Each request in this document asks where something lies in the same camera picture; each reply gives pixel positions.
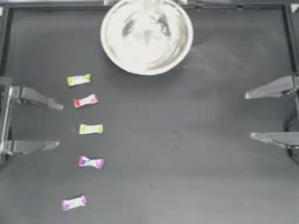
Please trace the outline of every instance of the candy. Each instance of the candy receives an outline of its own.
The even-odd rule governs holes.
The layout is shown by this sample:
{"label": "candy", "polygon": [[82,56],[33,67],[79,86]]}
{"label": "candy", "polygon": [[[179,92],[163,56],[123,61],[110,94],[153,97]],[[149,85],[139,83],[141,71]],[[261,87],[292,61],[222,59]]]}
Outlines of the candy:
{"label": "candy", "polygon": [[79,133],[82,135],[94,134],[94,133],[102,134],[103,133],[103,124],[101,124],[101,125],[86,125],[86,124],[82,124],[79,126]]}
{"label": "candy", "polygon": [[87,205],[87,196],[82,195],[77,199],[65,199],[62,201],[62,210],[69,211],[75,207],[85,207]]}
{"label": "candy", "polygon": [[94,166],[101,170],[103,168],[105,163],[106,163],[105,158],[90,159],[85,156],[79,156],[79,167]]}
{"label": "candy", "polygon": [[91,96],[89,96],[87,98],[83,98],[83,99],[74,99],[77,109],[86,105],[97,104],[98,102],[99,102],[99,98],[95,94],[93,94]]}
{"label": "candy", "polygon": [[70,87],[74,87],[77,85],[81,85],[81,84],[89,83],[89,82],[91,82],[91,74],[90,73],[86,75],[82,75],[82,76],[69,77]]}

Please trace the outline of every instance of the red candy wrapper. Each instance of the red candy wrapper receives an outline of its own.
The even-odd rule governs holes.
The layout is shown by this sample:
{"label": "red candy wrapper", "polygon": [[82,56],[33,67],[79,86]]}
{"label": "red candy wrapper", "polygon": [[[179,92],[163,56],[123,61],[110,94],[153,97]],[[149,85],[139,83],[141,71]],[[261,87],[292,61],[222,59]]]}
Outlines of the red candy wrapper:
{"label": "red candy wrapper", "polygon": [[99,98],[95,94],[93,94],[91,96],[89,96],[87,98],[83,99],[74,99],[74,103],[75,103],[75,109],[85,107],[90,104],[97,104],[99,103]]}

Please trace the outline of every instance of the green candy wrapper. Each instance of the green candy wrapper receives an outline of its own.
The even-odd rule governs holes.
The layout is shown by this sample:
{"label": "green candy wrapper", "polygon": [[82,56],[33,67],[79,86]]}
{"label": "green candy wrapper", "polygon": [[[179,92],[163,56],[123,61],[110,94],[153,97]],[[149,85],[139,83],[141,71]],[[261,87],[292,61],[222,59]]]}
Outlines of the green candy wrapper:
{"label": "green candy wrapper", "polygon": [[74,87],[77,85],[85,84],[85,83],[90,83],[91,82],[91,74],[86,74],[82,76],[73,76],[69,77],[69,85],[70,87]]}
{"label": "green candy wrapper", "polygon": [[82,135],[94,134],[94,133],[102,134],[103,133],[103,124],[101,124],[101,125],[86,125],[86,124],[82,124],[79,126],[79,133]]}

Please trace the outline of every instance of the black table surface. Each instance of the black table surface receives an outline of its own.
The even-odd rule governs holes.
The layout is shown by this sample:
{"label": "black table surface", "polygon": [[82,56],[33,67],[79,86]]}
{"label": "black table surface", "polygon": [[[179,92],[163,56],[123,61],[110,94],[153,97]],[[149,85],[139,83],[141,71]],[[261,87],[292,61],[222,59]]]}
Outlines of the black table surface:
{"label": "black table surface", "polygon": [[[298,222],[299,167],[251,131],[281,131],[294,99],[245,93],[292,74],[282,13],[189,11],[191,52],[169,73],[145,77],[103,52],[105,10],[17,11],[6,75],[57,98],[61,111],[15,105],[14,139],[61,140],[0,169],[2,224]],[[67,86],[67,77],[93,83]],[[75,109],[74,98],[99,104]],[[79,126],[105,124],[81,136]],[[102,171],[79,156],[105,158]],[[62,211],[62,200],[89,197]]]}

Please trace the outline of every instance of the purple candy wrapper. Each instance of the purple candy wrapper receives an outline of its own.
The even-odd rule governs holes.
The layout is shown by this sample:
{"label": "purple candy wrapper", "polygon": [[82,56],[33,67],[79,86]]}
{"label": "purple candy wrapper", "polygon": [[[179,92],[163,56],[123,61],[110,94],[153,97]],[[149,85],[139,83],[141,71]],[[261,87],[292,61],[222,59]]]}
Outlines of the purple candy wrapper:
{"label": "purple candy wrapper", "polygon": [[65,199],[62,201],[62,210],[69,211],[75,207],[85,207],[89,203],[87,196],[82,195],[77,199]]}
{"label": "purple candy wrapper", "polygon": [[99,170],[102,170],[102,168],[105,166],[105,163],[106,163],[105,158],[90,159],[90,158],[87,158],[85,156],[79,156],[79,167],[83,167],[83,166],[94,166]]}

